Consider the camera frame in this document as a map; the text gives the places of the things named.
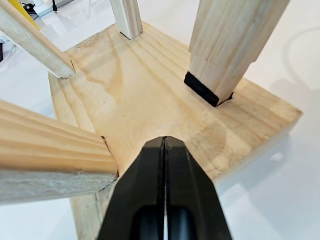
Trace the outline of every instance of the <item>wooden leg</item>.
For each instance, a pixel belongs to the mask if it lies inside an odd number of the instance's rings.
[[[110,0],[119,31],[128,39],[139,36],[142,22],[137,0]]]
[[[259,56],[289,0],[201,0],[185,83],[217,106]]]
[[[0,202],[96,193],[117,178],[103,139],[0,100]]]
[[[58,78],[75,73],[69,57],[52,44],[7,0],[0,0],[0,31],[39,60]]]

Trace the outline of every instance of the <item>pine wood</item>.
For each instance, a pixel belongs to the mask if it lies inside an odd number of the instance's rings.
[[[110,183],[95,194],[70,199],[79,240],[96,239],[118,181]]]
[[[96,193],[116,178],[99,135],[0,100],[0,203]]]
[[[142,22],[137,0],[110,0],[119,31],[128,39],[142,32]]]
[[[94,194],[112,184],[116,177],[115,174],[81,171],[65,173],[0,169],[0,204]]]
[[[212,107],[184,84],[188,47],[146,23],[143,29],[128,40],[112,25],[67,51],[75,75],[57,79],[49,73],[57,118],[105,136],[120,175],[146,141],[174,136],[217,183],[283,138],[301,116],[246,79],[231,101]],[[78,232],[98,234],[84,229],[78,211],[73,208]],[[99,221],[96,212],[80,215]]]
[[[52,44],[7,0],[0,0],[0,31],[59,78],[74,74],[70,58]]]
[[[289,0],[201,0],[189,51],[190,73],[218,104],[256,61]]]

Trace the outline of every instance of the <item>black cable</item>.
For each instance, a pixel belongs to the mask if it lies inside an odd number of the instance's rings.
[[[52,0],[52,10],[54,11],[55,14],[58,12],[58,8],[55,0]]]
[[[0,42],[0,62],[4,59],[3,43]]]

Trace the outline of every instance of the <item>white table surface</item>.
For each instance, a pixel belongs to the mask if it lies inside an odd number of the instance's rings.
[[[198,2],[138,0],[143,21],[185,44]],[[74,0],[36,22],[64,51],[114,21],[108,0]],[[288,137],[217,187],[235,240],[320,239],[319,44],[320,0],[291,0],[245,74],[304,115]],[[0,99],[54,116],[47,70],[20,49],[0,65]],[[77,239],[68,199],[0,206],[0,239]]]

